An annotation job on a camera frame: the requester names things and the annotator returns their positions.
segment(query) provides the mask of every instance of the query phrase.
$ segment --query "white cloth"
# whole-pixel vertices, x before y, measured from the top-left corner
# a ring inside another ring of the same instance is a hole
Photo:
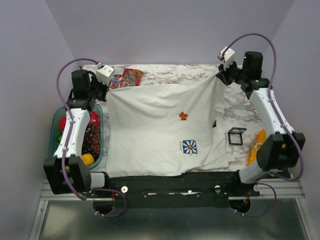
[[[224,98],[224,85],[215,76],[193,85],[110,90],[107,173],[112,178],[178,176],[228,167]],[[180,113],[187,114],[185,120]]]

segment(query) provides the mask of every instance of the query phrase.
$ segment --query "blue flower patch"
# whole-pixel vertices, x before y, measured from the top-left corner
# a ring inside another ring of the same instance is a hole
[[[182,148],[184,154],[198,154],[197,149],[197,141],[196,140],[183,140],[182,141]]]

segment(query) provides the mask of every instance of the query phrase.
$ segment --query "flower design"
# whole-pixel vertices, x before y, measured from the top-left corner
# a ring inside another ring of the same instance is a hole
[[[183,140],[182,141],[183,146],[183,153],[184,154],[198,154],[197,149],[197,141],[191,139],[191,140]]]
[[[181,113],[179,114],[179,117],[181,118],[181,121],[182,121],[182,120],[187,120],[188,114],[186,114],[186,113],[184,113],[184,112],[181,112]]]

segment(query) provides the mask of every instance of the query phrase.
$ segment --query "yellow bag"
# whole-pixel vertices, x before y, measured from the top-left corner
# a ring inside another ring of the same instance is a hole
[[[251,148],[251,151],[248,157],[247,166],[249,166],[252,162],[257,160],[258,149],[262,146],[262,144],[264,144],[266,140],[267,140],[266,131],[262,129],[254,139],[254,144]]]

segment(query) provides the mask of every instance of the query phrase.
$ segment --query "cable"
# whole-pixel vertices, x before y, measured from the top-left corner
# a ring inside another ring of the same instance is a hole
[[[122,210],[120,212],[118,212],[118,213],[116,213],[114,215],[107,215],[107,214],[102,214],[99,211],[96,211],[95,209],[93,209],[93,211],[95,212],[94,213],[95,215],[100,215],[103,218],[114,218],[114,217],[120,216],[121,214],[123,214],[126,211],[126,209],[127,209],[127,200],[126,200],[126,196],[122,192],[117,191],[117,190],[113,190],[113,189],[106,189],[106,188],[96,188],[94,190],[95,191],[105,191],[105,192],[111,192],[111,193],[114,193],[114,194],[119,194],[119,195],[122,196],[122,198],[124,200],[123,208],[122,208]]]
[[[91,59],[91,58],[77,58],[77,59],[74,59],[72,61],[69,61],[67,62],[61,69],[60,71],[58,72],[58,75],[56,77],[56,83],[55,83],[55,86],[56,86],[56,91],[59,95],[59,98],[60,100],[62,101],[66,111],[69,113],[69,116],[70,116],[70,127],[69,127],[69,130],[67,132],[67,135],[66,135],[66,139],[65,139],[65,143],[64,143],[64,147],[63,147],[63,150],[62,150],[62,160],[61,160],[61,167],[62,167],[62,174],[63,174],[63,177],[64,177],[64,180],[66,182],[66,184],[68,185],[68,187],[70,188],[70,190],[81,200],[85,201],[87,200],[87,197],[85,195],[83,195],[82,193],[79,193],[77,192],[77,190],[74,188],[74,186],[72,185],[72,183],[70,182],[69,178],[68,178],[68,175],[67,175],[67,172],[66,172],[66,152],[67,152],[67,147],[68,147],[68,143],[69,143],[69,140],[70,140],[70,136],[71,136],[71,132],[72,132],[72,128],[73,128],[73,125],[74,125],[74,122],[72,121],[73,119],[73,115],[72,115],[72,112],[70,110],[70,108],[68,107],[64,97],[62,96],[61,94],[61,91],[60,91],[60,88],[59,88],[59,80],[60,80],[60,76],[61,76],[61,73],[63,72],[63,70],[69,66],[70,64],[73,64],[75,62],[78,62],[78,61],[90,61],[90,62],[94,62],[95,64],[98,64],[97,61]],[[124,200],[124,206],[123,206],[123,209],[120,213],[118,214],[115,214],[115,215],[111,215],[111,216],[108,216],[108,215],[104,215],[104,217],[106,218],[112,218],[112,217],[117,217],[119,216],[120,214],[124,213],[126,211],[126,207],[127,207],[127,200],[126,200],[126,197],[119,191],[116,191],[116,190],[113,190],[113,189],[104,189],[104,188],[96,188],[95,189],[96,191],[105,191],[105,192],[112,192],[112,193],[116,193],[116,194],[120,194],[122,197],[123,197],[123,200]]]
[[[301,176],[303,175],[304,173],[304,170],[305,170],[305,159],[304,159],[304,156],[303,156],[303,153],[299,147],[299,144],[298,142],[296,141],[295,137],[292,135],[292,133],[288,130],[284,120],[282,119],[280,113],[278,112],[277,110],[277,107],[274,103],[274,100],[272,99],[271,97],[271,88],[272,88],[272,83],[274,81],[274,77],[275,77],[275,73],[276,73],[276,68],[277,68],[277,55],[276,55],[276,49],[275,49],[275,46],[273,45],[273,43],[271,42],[271,40],[269,38],[267,38],[266,36],[264,36],[263,34],[260,34],[260,33],[248,33],[248,34],[245,34],[245,35],[242,35],[240,37],[238,37],[237,39],[235,39],[233,42],[231,42],[228,47],[223,51],[222,53],[222,56],[225,55],[225,53],[227,52],[227,50],[229,48],[231,48],[231,46],[233,44],[235,44],[237,41],[239,41],[240,39],[244,38],[244,37],[247,37],[247,36],[259,36],[259,37],[262,37],[264,38],[265,40],[267,40],[267,42],[270,44],[271,48],[272,48],[272,52],[273,52],[273,70],[272,70],[272,74],[271,74],[271,78],[270,78],[270,82],[269,82],[269,85],[268,85],[268,99],[271,103],[271,106],[274,110],[274,113],[275,115],[277,116],[277,118],[279,119],[279,122],[281,123],[281,126],[283,127],[283,129],[285,130],[285,132],[288,134],[288,136],[290,137],[290,139],[292,140],[298,154],[299,154],[299,157],[300,157],[300,172],[299,174],[295,177],[295,178],[286,178],[284,176],[281,176],[279,174],[276,174],[276,176],[278,178],[281,178],[281,179],[284,179],[284,180],[288,180],[288,181],[294,181],[294,180],[299,180],[301,178]]]
[[[257,214],[257,215],[251,215],[251,214],[242,213],[242,212],[239,212],[239,211],[234,210],[233,208],[231,208],[234,211],[235,214],[239,214],[239,215],[241,215],[243,217],[248,217],[248,218],[258,218],[258,217],[263,217],[263,216],[271,213],[274,210],[274,208],[276,206],[276,202],[277,202],[277,194],[276,194],[275,189],[271,185],[269,185],[267,183],[264,183],[264,182],[257,182],[257,184],[258,185],[265,185],[265,186],[268,186],[269,188],[271,188],[271,190],[272,190],[272,192],[274,194],[274,200],[273,200],[272,206],[267,211],[265,211],[264,213]]]

